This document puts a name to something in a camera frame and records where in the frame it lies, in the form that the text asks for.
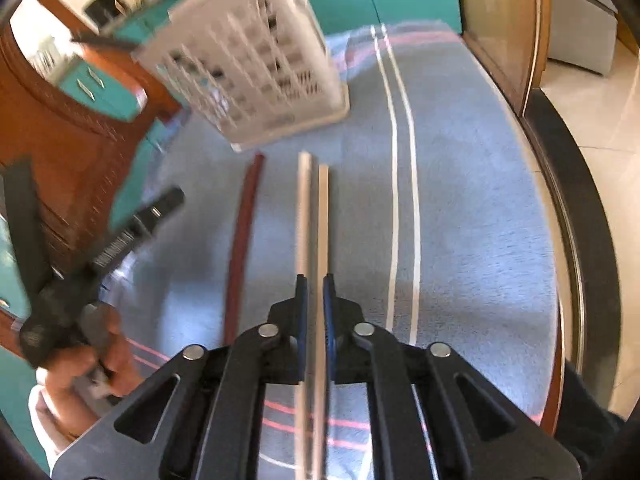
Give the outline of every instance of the floor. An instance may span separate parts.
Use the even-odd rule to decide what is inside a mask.
[[[624,417],[640,394],[639,76],[639,58],[618,42],[606,77],[550,61],[542,79],[543,91],[591,170],[612,233],[620,276],[622,342],[609,407]],[[559,277],[561,301],[566,288]]]

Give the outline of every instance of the white plastic basket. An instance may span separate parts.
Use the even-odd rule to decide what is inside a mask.
[[[136,57],[236,150],[350,108],[308,0],[184,0]]]

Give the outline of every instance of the light wooden stick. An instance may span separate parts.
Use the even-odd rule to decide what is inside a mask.
[[[316,283],[316,362],[314,384],[314,432],[311,478],[324,478],[326,448],[326,343],[322,284],[329,271],[329,167],[318,169],[318,266]]]
[[[311,214],[311,154],[298,155],[298,208],[296,218],[296,274],[309,276],[309,219]],[[306,480],[306,383],[295,386],[294,397],[296,433],[294,449],[296,454],[296,480]]]

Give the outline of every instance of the hand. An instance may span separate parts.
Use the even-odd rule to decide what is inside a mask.
[[[120,333],[120,315],[112,307],[106,314],[106,328],[111,341],[101,359],[113,372],[109,381],[111,393],[118,397],[130,394],[142,378],[133,363],[129,343]],[[98,364],[95,350],[90,346],[77,346],[57,350],[43,368],[38,368],[36,378],[44,386],[43,397],[53,414],[61,433],[72,439],[88,430],[98,416],[75,391],[74,378],[84,376]]]

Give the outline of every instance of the white sleeve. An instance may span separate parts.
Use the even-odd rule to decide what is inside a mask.
[[[33,431],[35,431],[40,445],[47,454],[49,468],[53,469],[58,456],[71,444],[71,440],[58,431],[55,419],[42,395],[43,390],[44,386],[39,384],[36,384],[31,389],[29,394],[29,413]]]

